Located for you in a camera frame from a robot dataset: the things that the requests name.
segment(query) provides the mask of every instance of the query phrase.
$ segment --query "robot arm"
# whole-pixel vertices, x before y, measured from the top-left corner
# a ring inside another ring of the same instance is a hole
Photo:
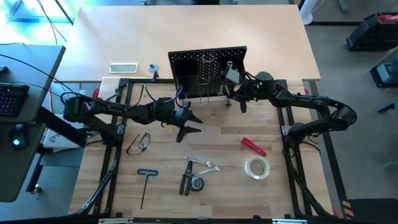
[[[102,140],[115,145],[120,141],[118,127],[114,124],[106,124],[96,114],[109,114],[124,118],[131,118],[139,124],[149,124],[154,121],[171,124],[180,128],[176,141],[181,142],[184,135],[200,132],[201,130],[185,126],[186,121],[202,123],[191,110],[190,102],[178,110],[174,110],[174,100],[171,98],[159,98],[145,105],[127,106],[113,103],[101,98],[92,99],[87,96],[72,97],[65,102],[64,119],[71,122],[81,122],[99,132]]]
[[[239,89],[228,96],[240,102],[242,113],[246,112],[248,101],[269,100],[277,108],[298,106],[315,109],[322,115],[319,120],[307,124],[295,123],[291,126],[287,135],[291,146],[300,144],[309,134],[346,130],[356,121],[355,111],[342,102],[325,96],[291,94],[284,86],[274,81],[271,74],[267,72],[260,72],[255,77],[247,73],[246,76],[248,79],[245,79]]]

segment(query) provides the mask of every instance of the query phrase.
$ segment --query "blue hex key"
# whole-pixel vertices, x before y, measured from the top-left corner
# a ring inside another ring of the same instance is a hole
[[[150,169],[138,169],[137,174],[139,175],[146,175],[145,178],[145,186],[144,186],[144,193],[142,193],[142,200],[141,200],[141,209],[142,209],[142,204],[144,203],[144,196],[145,196],[145,189],[147,188],[147,183],[148,183],[148,177],[149,176],[157,176],[159,172],[157,170],[150,170]]]

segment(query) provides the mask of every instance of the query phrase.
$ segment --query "eyeglasses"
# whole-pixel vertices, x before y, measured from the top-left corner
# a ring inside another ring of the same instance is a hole
[[[141,138],[141,140],[138,142],[138,150],[139,152],[137,153],[130,153],[130,149],[131,146],[135,143],[135,141],[137,140],[137,138],[140,136],[140,134],[138,134],[134,140],[132,141],[132,143],[130,144],[130,146],[126,149],[126,153],[129,154],[130,156],[136,156],[138,154],[143,153],[149,146],[150,144],[150,134],[148,132],[146,132],[143,137]]]

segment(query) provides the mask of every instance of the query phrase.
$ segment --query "masking tape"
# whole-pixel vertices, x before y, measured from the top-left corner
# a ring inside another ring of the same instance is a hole
[[[259,162],[263,166],[264,172],[261,175],[256,175],[252,172],[252,170],[250,168],[250,164],[254,161]],[[246,175],[248,175],[253,180],[263,180],[266,177],[268,177],[269,172],[271,171],[271,167],[266,158],[264,158],[262,156],[252,156],[246,161],[246,163],[244,165],[244,171],[246,172]]]

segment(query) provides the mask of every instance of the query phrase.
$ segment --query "red object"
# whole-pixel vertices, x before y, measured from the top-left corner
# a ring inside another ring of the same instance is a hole
[[[100,89],[95,89],[94,93],[93,93],[93,98],[97,98],[99,93],[100,93]]]
[[[260,155],[262,155],[262,156],[264,156],[264,157],[267,156],[267,153],[266,153],[264,150],[262,150],[260,147],[256,146],[256,144],[254,144],[254,143],[253,143],[252,141],[250,141],[249,139],[243,138],[242,141],[241,141],[241,143],[242,143],[243,145],[245,145],[245,146],[251,148],[254,152],[256,152],[256,153],[258,153],[258,154],[260,154]]]

